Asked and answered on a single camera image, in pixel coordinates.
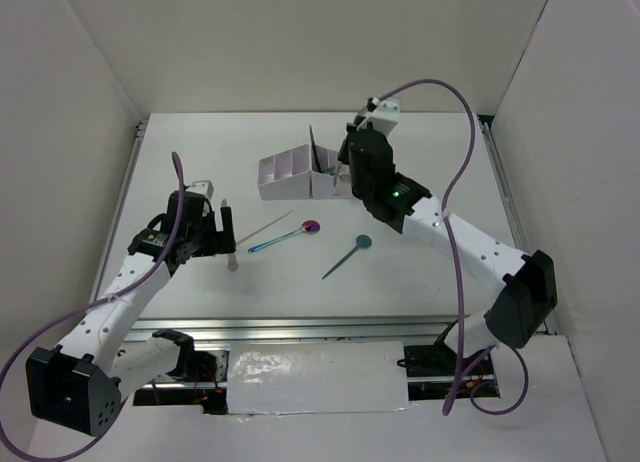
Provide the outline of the teal spoon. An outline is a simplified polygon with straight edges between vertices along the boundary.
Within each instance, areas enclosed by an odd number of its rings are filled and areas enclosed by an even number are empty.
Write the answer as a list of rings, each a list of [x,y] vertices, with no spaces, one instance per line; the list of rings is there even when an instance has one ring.
[[[336,262],[323,276],[322,280],[325,280],[338,270],[345,262],[347,262],[356,252],[364,250],[372,245],[372,239],[366,234],[360,234],[355,239],[354,247],[346,253],[338,262]]]

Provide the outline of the iridescent rainbow spoon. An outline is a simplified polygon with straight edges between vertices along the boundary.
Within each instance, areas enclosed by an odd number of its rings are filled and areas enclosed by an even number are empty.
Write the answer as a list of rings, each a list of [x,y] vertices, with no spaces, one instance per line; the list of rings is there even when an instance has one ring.
[[[293,231],[291,231],[289,233],[283,234],[283,235],[281,235],[279,237],[276,237],[274,239],[271,239],[269,241],[263,242],[261,244],[258,244],[256,246],[253,246],[253,247],[249,248],[248,249],[248,253],[249,254],[256,253],[256,252],[261,251],[261,250],[263,250],[263,249],[265,249],[267,247],[270,247],[270,246],[272,246],[274,244],[277,244],[279,242],[282,242],[284,240],[287,240],[287,239],[289,239],[291,237],[294,237],[294,236],[297,236],[297,235],[300,235],[300,234],[310,234],[310,235],[316,234],[317,232],[320,231],[320,228],[321,228],[321,226],[320,226],[320,223],[318,221],[312,220],[312,219],[306,220],[301,224],[301,226],[299,228],[297,228],[297,229],[295,229],[295,230],[293,230]]]

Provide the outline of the black knife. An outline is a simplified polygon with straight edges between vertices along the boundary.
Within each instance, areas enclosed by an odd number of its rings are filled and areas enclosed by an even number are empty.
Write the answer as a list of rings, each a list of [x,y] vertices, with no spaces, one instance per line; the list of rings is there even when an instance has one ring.
[[[309,137],[310,137],[310,149],[311,149],[311,156],[312,156],[312,161],[313,161],[313,170],[317,173],[323,173],[323,167],[321,165],[320,162],[320,157],[319,157],[319,153],[317,150],[317,145],[315,142],[315,137],[314,137],[314,133],[313,133],[313,128],[312,126],[308,127],[309,129]]]

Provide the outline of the silver ornate spoon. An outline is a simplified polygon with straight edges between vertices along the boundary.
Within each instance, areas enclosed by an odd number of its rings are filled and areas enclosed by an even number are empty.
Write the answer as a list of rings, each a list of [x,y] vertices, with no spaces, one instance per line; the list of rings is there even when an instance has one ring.
[[[337,162],[332,177],[333,196],[348,197],[351,193],[350,167],[341,162]]]

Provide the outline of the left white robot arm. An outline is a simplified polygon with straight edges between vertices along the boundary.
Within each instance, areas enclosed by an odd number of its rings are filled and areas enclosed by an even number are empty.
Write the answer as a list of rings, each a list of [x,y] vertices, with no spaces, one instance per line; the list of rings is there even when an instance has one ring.
[[[26,378],[35,417],[97,437],[114,423],[125,399],[151,380],[192,381],[216,373],[215,356],[196,350],[193,338],[176,330],[157,330],[134,349],[121,347],[181,265],[235,251],[232,212],[221,208],[217,226],[212,195],[208,181],[173,192],[166,213],[134,237],[105,293],[106,304],[87,311],[54,348],[31,353]]]

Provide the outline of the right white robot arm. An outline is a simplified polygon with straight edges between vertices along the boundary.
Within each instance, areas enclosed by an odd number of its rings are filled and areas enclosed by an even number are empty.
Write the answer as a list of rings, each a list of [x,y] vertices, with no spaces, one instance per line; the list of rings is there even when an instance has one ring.
[[[460,373],[472,355],[499,343],[517,349],[528,343],[557,304],[554,264],[546,253],[528,255],[443,209],[426,188],[396,171],[391,145],[372,126],[348,131],[339,160],[350,169],[353,195],[375,219],[459,260],[462,272],[495,299],[441,336],[441,370]]]

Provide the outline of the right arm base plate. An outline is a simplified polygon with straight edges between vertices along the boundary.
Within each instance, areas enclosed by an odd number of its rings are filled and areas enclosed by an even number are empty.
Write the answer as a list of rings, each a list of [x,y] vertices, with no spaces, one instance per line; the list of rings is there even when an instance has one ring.
[[[453,377],[457,355],[439,337],[432,344],[405,345],[404,355],[396,365],[404,368],[409,378]]]

